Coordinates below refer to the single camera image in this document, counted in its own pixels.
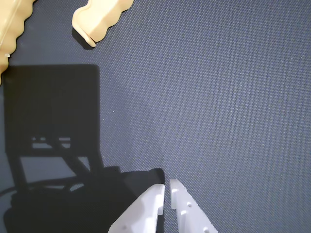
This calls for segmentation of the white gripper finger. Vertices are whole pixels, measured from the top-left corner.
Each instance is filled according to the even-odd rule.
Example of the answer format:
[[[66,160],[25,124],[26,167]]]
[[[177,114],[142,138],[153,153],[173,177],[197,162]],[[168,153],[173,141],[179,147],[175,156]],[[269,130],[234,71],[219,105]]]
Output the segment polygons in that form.
[[[178,179],[170,180],[171,207],[180,233],[216,233],[216,228]]]
[[[111,225],[109,233],[155,233],[163,214],[165,185],[154,184],[144,191]]]

